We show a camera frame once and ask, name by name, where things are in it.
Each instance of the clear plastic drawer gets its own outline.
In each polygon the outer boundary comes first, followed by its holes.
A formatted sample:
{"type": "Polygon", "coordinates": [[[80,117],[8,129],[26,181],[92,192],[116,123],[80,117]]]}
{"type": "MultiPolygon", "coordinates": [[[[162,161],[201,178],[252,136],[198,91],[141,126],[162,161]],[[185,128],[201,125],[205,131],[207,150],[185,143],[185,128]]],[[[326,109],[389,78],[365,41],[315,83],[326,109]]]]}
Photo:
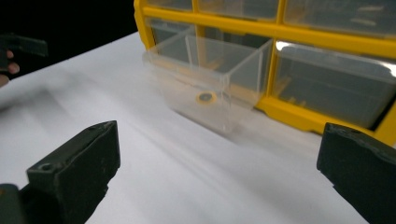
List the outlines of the clear plastic drawer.
{"type": "Polygon", "coordinates": [[[273,95],[372,129],[396,95],[396,63],[276,42],[273,95]]]}
{"type": "Polygon", "coordinates": [[[151,29],[156,44],[180,33],[195,33],[195,25],[184,22],[147,18],[146,25],[151,29]]]}
{"type": "Polygon", "coordinates": [[[288,0],[285,23],[359,35],[396,37],[396,1],[288,0]]]}
{"type": "Polygon", "coordinates": [[[198,0],[205,13],[252,20],[274,21],[278,0],[198,0]]]}
{"type": "Polygon", "coordinates": [[[172,109],[227,133],[265,91],[271,42],[254,49],[180,34],[149,49],[144,61],[172,109]]]}
{"type": "Polygon", "coordinates": [[[192,0],[147,0],[148,5],[169,9],[192,11],[192,0]]]}

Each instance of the white surface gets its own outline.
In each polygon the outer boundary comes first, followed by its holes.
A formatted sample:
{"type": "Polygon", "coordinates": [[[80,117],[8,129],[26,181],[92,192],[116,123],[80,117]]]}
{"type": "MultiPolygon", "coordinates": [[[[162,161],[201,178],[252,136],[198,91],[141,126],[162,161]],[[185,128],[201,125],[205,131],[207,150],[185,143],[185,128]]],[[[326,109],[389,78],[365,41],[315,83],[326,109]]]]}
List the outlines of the white surface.
{"type": "Polygon", "coordinates": [[[319,135],[259,111],[213,133],[166,107],[143,51],[129,35],[2,88],[0,183],[116,120],[121,168],[88,223],[366,223],[317,170],[319,135]]]}

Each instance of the small round part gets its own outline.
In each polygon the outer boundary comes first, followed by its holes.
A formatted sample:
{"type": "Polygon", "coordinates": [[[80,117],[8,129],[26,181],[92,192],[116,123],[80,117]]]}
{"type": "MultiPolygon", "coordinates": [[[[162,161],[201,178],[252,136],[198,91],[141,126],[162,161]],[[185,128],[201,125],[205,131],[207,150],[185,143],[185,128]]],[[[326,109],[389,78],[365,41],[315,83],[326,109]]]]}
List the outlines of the small round part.
{"type": "Polygon", "coordinates": [[[53,168],[53,166],[50,163],[44,163],[44,164],[41,164],[40,166],[38,166],[38,169],[40,169],[42,171],[49,171],[52,168],[53,168]]]}
{"type": "Polygon", "coordinates": [[[198,103],[208,105],[216,101],[216,94],[213,91],[204,91],[197,95],[198,103]]]}

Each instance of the hand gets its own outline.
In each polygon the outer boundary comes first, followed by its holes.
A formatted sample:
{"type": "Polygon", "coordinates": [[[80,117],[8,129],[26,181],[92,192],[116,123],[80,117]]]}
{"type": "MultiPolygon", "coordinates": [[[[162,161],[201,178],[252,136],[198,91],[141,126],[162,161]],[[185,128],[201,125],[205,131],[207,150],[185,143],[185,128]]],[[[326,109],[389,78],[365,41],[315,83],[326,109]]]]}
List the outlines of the hand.
{"type": "MultiPolygon", "coordinates": [[[[12,59],[14,57],[14,53],[12,53],[11,50],[7,50],[7,57],[9,59],[12,59]]],[[[11,75],[20,72],[20,66],[17,63],[10,63],[7,69],[11,75]]],[[[8,82],[9,82],[9,78],[5,75],[0,74],[0,88],[5,86],[8,82]]]]}

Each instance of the screw hole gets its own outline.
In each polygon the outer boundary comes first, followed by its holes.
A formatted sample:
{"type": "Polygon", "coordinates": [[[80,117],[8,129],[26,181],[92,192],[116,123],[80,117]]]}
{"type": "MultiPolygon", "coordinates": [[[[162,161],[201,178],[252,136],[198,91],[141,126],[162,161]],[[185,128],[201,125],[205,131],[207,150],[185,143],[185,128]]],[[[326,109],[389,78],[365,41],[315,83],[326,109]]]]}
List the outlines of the screw hole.
{"type": "Polygon", "coordinates": [[[43,171],[48,171],[52,170],[52,164],[50,163],[44,163],[38,167],[38,169],[43,170],[43,171]]]}

